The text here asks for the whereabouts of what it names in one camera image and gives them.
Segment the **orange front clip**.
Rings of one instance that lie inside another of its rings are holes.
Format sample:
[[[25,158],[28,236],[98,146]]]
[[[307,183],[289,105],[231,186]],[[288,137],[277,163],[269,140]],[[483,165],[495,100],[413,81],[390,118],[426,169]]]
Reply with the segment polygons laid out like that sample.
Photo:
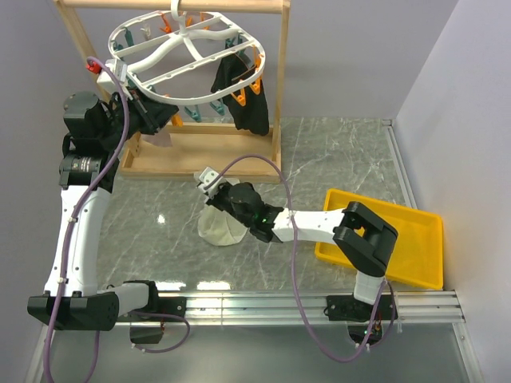
[[[171,117],[171,124],[174,127],[182,127],[184,125],[184,122],[180,115],[176,113]]]

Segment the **orange clip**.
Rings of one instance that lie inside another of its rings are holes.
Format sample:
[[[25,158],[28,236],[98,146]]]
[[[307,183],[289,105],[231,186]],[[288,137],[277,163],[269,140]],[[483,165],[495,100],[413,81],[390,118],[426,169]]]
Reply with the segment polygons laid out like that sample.
[[[176,113],[171,117],[171,124],[174,127],[182,127],[184,125],[184,122],[180,115]]]
[[[261,77],[258,77],[254,82],[250,83],[248,87],[256,96],[259,96],[262,90]],[[238,93],[231,93],[231,97],[242,107],[247,104],[245,88],[239,89]]]

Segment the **pale green white underwear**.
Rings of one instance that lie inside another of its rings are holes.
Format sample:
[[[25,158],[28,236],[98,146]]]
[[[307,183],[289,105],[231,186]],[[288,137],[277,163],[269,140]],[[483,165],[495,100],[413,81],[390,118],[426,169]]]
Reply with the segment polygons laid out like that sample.
[[[200,212],[197,230],[199,236],[216,247],[227,247],[239,243],[248,229],[225,211],[205,205]]]

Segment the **white round clip hanger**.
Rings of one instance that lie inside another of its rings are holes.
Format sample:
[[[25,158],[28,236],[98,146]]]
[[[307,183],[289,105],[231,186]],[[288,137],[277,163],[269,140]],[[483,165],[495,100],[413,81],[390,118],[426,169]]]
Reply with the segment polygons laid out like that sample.
[[[247,87],[258,77],[261,77],[262,80],[266,53],[259,41],[220,12],[206,11],[204,14],[205,19],[195,24],[189,24],[185,11],[156,10],[132,18],[118,26],[109,36],[108,49],[111,59],[120,59],[128,66],[127,85],[134,85],[151,100],[169,105],[189,106],[209,104],[212,101],[231,95],[231,93],[238,93],[239,89]],[[142,26],[146,22],[166,15],[171,16],[173,21],[177,23],[176,31],[165,32],[147,41],[134,42],[123,49],[118,47],[117,37],[120,33],[127,32],[129,27]],[[141,79],[144,72],[160,64],[161,61],[169,59],[171,52],[181,46],[190,53],[192,58],[190,63],[155,77]],[[220,63],[223,57],[242,53],[247,49],[253,52],[252,66],[255,67],[255,72],[246,80],[240,80],[237,84],[221,89],[216,93],[210,92],[197,97],[171,97],[155,89],[156,85],[165,81],[171,81],[206,65]]]

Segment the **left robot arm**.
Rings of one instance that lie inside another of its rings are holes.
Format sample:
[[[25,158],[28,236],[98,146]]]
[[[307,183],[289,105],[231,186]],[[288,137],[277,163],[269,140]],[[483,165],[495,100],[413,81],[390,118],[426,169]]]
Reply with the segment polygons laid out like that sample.
[[[27,311],[52,330],[109,331],[121,315],[134,312],[151,321],[160,314],[156,283],[124,282],[100,290],[97,251],[101,223],[113,192],[124,141],[158,133],[178,108],[152,101],[135,89],[126,102],[114,93],[109,102],[84,91],[63,105],[68,129],[59,165],[61,227],[50,276]]]

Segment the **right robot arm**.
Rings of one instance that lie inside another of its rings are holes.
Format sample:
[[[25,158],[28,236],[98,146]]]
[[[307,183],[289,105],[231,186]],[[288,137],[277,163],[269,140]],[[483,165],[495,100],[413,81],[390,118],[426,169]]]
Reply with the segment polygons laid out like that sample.
[[[206,204],[228,213],[258,240],[285,243],[294,240],[336,245],[357,270],[353,312],[371,318],[380,308],[377,297],[398,231],[360,202],[351,201],[333,211],[291,211],[265,203],[250,183],[222,180],[201,183]]]

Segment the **beige pink underwear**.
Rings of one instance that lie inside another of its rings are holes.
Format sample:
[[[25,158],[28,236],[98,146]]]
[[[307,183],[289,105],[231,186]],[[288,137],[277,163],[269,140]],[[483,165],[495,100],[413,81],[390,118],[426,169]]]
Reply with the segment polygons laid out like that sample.
[[[154,135],[141,134],[141,139],[153,146],[167,148],[172,146],[172,139],[170,134],[162,129]]]

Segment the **teal clip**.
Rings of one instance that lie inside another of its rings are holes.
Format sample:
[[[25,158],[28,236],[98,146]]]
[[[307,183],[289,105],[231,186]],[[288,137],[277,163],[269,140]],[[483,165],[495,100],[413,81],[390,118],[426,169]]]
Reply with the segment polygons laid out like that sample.
[[[209,103],[209,105],[220,116],[225,115],[225,107],[224,107],[224,103],[221,99],[219,99],[217,101],[212,101]]]
[[[198,105],[184,106],[186,114],[195,122],[200,123],[202,116],[200,114],[200,108]]]

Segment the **black striped underwear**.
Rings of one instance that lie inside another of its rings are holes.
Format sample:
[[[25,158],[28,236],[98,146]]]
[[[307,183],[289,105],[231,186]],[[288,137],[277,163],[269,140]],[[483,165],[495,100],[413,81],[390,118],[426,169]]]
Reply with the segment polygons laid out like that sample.
[[[223,57],[216,71],[211,92],[216,93],[221,89],[237,84],[240,80],[246,80],[254,72],[255,67],[249,67],[237,54]],[[223,97],[223,103],[228,107],[236,128],[238,130],[248,130],[259,136],[266,136],[269,133],[270,125],[263,84],[260,85],[259,94],[255,94],[249,86],[245,87],[244,96],[245,106],[242,106],[232,95]]]

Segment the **orange right clip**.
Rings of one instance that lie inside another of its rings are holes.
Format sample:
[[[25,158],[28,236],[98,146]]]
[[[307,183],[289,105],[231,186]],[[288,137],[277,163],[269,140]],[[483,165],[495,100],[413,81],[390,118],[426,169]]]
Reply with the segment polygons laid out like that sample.
[[[256,96],[259,96],[262,90],[261,77],[258,77],[254,82],[250,83],[248,87]],[[247,104],[245,88],[239,89],[238,93],[231,93],[231,97],[242,107]]]

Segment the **yellow plastic tray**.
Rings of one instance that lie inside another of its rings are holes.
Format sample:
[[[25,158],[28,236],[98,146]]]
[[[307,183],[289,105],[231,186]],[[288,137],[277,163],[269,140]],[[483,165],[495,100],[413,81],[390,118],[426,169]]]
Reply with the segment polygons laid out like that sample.
[[[398,231],[386,277],[423,289],[440,290],[443,282],[443,224],[440,215],[331,188],[325,211],[343,209],[349,202],[363,203]]]

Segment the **wooden hanger rack frame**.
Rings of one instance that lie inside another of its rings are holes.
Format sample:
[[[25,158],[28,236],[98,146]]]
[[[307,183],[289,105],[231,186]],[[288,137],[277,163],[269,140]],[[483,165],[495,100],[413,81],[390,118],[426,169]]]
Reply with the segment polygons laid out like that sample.
[[[205,19],[205,12],[278,14],[281,17],[279,60],[275,102],[275,120],[270,124],[266,136],[236,129],[234,124],[213,124],[201,121],[184,123],[174,127],[164,126],[172,139],[172,146],[161,148],[141,139],[141,134],[132,136],[122,156],[120,173],[126,178],[189,179],[195,172],[206,167],[224,168],[235,158],[245,154],[258,154],[276,166],[281,165],[281,128],[279,117],[283,103],[284,68],[287,50],[287,32],[291,3],[289,1],[57,1],[55,3],[65,26],[81,56],[87,57],[94,49],[76,10],[78,8],[179,10],[187,13],[187,22],[195,24]],[[131,26],[117,37],[123,49],[134,42],[147,41],[165,32],[176,31],[178,25],[169,15],[161,16],[142,26]],[[171,57],[144,72],[141,79],[166,73],[192,60],[183,47],[171,52]]]

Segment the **aluminium mounting rail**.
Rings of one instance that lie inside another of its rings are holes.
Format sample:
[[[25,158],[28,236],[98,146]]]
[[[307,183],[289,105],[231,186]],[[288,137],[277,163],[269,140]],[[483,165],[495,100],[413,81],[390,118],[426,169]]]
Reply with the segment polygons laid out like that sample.
[[[453,291],[396,291],[402,324],[463,323]],[[303,323],[294,295],[285,290],[161,292],[164,302],[185,300],[184,317],[193,326],[293,326]]]

